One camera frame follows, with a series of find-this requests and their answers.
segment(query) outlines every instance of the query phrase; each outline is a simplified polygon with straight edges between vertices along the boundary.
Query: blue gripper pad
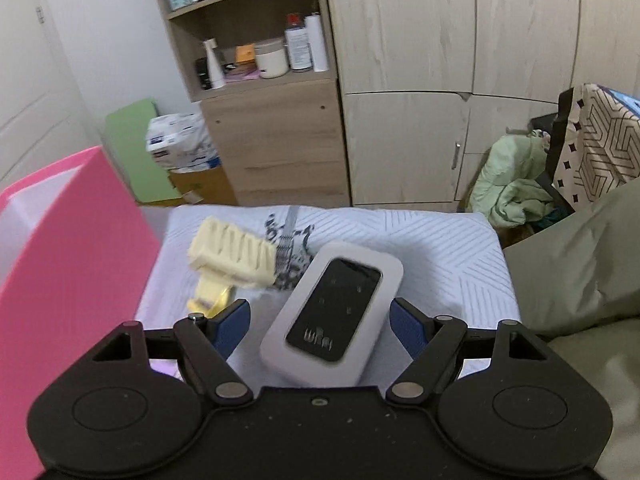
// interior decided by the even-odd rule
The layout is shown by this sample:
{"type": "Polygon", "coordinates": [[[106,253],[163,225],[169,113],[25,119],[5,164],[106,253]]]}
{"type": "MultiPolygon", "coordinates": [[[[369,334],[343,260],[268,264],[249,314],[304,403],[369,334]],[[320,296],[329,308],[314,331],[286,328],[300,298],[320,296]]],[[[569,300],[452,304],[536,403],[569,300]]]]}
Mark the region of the blue gripper pad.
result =
{"type": "Polygon", "coordinates": [[[394,331],[394,334],[412,359],[415,359],[427,346],[428,341],[424,333],[424,326],[420,320],[409,313],[396,300],[391,302],[391,307],[389,308],[389,323],[391,324],[391,330],[394,331]]]}
{"type": "Polygon", "coordinates": [[[251,307],[247,300],[238,300],[212,318],[218,324],[216,337],[211,342],[227,360],[240,344],[251,325],[251,307]]]}

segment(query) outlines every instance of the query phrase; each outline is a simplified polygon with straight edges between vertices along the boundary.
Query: cabinet handle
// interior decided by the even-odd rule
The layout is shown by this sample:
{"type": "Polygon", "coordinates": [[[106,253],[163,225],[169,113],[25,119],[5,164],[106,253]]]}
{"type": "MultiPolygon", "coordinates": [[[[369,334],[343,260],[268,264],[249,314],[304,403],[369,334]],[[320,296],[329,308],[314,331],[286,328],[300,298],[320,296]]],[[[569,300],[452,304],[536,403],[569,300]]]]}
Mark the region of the cabinet handle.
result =
{"type": "Polygon", "coordinates": [[[453,152],[453,162],[451,163],[452,170],[455,170],[458,166],[458,155],[460,154],[460,148],[462,148],[462,145],[459,142],[456,142],[456,151],[453,152]]]}

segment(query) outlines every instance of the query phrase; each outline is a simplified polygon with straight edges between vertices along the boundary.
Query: pink tray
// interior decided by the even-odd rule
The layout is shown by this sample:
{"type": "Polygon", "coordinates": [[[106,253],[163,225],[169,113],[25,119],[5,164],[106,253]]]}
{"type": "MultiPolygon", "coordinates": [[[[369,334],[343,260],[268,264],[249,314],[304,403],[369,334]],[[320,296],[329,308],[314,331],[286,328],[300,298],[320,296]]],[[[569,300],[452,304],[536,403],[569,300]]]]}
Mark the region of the pink tray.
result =
{"type": "MultiPolygon", "coordinates": [[[[73,168],[0,284],[3,479],[31,480],[42,471],[26,432],[31,403],[105,334],[134,317],[159,251],[100,147],[0,192],[0,214],[15,193],[73,168]]],[[[0,233],[5,236],[11,233],[0,233]]]]}

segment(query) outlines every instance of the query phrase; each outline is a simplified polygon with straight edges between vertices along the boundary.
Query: patterned bag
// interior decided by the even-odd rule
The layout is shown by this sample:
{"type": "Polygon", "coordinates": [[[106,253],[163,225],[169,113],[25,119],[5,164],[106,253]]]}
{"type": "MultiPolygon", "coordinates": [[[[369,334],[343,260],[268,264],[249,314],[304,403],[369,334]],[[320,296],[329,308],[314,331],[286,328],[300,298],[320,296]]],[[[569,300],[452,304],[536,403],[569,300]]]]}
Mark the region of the patterned bag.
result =
{"type": "Polygon", "coordinates": [[[596,84],[560,94],[544,186],[568,212],[640,174],[640,102],[596,84]]]}

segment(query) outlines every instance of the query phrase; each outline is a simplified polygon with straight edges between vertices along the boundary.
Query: metal screw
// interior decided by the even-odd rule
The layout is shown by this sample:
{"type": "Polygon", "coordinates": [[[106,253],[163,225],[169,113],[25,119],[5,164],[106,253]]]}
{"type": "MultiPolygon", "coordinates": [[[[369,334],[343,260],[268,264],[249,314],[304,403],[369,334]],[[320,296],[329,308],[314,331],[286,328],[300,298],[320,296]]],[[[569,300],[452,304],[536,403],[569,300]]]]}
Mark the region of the metal screw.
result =
{"type": "Polygon", "coordinates": [[[394,384],[391,391],[401,399],[416,399],[424,393],[424,388],[418,383],[398,383],[394,384]]]}
{"type": "Polygon", "coordinates": [[[248,391],[249,389],[242,383],[222,383],[216,387],[216,395],[223,399],[239,399],[248,391]]]}

